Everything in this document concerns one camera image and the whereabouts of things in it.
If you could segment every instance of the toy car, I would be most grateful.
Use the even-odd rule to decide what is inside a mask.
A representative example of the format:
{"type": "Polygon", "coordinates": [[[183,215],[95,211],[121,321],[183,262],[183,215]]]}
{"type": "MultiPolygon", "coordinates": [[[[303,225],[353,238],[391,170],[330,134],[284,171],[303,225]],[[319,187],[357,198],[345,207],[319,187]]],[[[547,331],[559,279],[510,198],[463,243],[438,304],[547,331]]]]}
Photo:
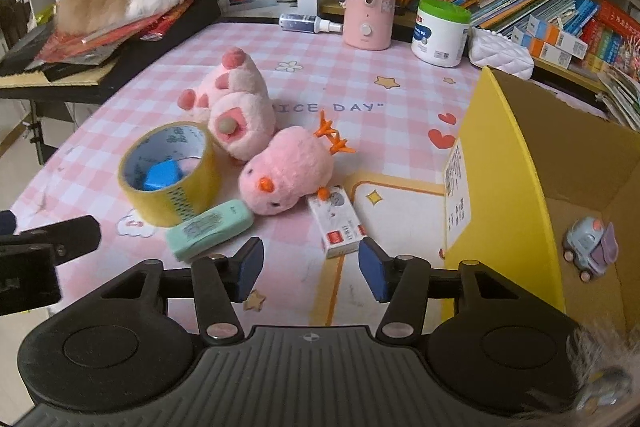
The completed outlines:
{"type": "Polygon", "coordinates": [[[589,282],[604,275],[618,258],[618,243],[613,223],[604,226],[598,217],[583,217],[567,230],[562,242],[564,260],[580,270],[580,280],[589,282]]]}

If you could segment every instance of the white quilted purse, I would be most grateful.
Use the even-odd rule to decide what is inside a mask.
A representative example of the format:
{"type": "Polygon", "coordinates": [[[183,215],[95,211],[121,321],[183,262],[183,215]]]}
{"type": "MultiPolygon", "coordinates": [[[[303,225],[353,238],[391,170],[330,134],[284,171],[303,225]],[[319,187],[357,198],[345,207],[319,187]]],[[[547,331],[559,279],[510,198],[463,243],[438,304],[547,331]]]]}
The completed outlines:
{"type": "Polygon", "coordinates": [[[524,80],[533,74],[529,50],[499,33],[472,28],[468,49],[471,64],[480,68],[490,66],[524,80]]]}

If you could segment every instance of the pink plush toy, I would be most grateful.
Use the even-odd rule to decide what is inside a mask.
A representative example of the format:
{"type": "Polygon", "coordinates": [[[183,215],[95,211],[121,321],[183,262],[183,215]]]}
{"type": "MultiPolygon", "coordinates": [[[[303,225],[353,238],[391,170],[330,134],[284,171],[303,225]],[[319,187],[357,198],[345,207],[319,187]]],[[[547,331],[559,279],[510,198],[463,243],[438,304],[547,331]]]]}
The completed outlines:
{"type": "Polygon", "coordinates": [[[178,106],[206,120],[220,146],[242,162],[262,152],[275,132],[267,85],[251,57],[239,48],[227,50],[222,64],[200,86],[184,90],[178,106]]]}
{"type": "Polygon", "coordinates": [[[307,194],[327,200],[326,185],[337,152],[355,152],[320,112],[320,128],[312,133],[294,126],[276,133],[269,146],[244,166],[238,182],[242,200],[255,214],[270,216],[293,207],[307,194]],[[327,136],[331,147],[320,140],[327,136]]]}

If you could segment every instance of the floor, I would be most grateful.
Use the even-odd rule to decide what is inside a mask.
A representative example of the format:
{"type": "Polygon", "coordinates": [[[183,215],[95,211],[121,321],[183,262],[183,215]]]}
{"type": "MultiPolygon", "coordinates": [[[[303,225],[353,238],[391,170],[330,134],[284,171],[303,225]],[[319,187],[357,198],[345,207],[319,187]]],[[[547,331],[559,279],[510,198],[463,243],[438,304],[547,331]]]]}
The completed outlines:
{"type": "MultiPolygon", "coordinates": [[[[60,146],[72,133],[69,122],[44,118],[42,132],[47,144],[60,146]]],[[[0,157],[0,210],[15,199],[39,171],[38,159],[29,136],[22,136],[0,157]]],[[[18,347],[24,336],[47,317],[45,309],[0,317],[0,421],[14,423],[32,407],[16,365],[18,347]]]]}

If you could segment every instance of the white label sticker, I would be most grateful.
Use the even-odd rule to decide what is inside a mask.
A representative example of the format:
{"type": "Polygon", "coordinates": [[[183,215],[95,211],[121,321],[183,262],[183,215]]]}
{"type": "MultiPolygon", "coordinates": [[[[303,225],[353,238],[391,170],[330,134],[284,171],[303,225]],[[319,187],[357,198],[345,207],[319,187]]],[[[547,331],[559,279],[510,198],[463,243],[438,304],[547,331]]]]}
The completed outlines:
{"type": "Polygon", "coordinates": [[[471,222],[471,200],[466,181],[465,157],[460,139],[451,150],[444,169],[445,215],[447,218],[447,248],[453,246],[466,226],[471,222]]]}

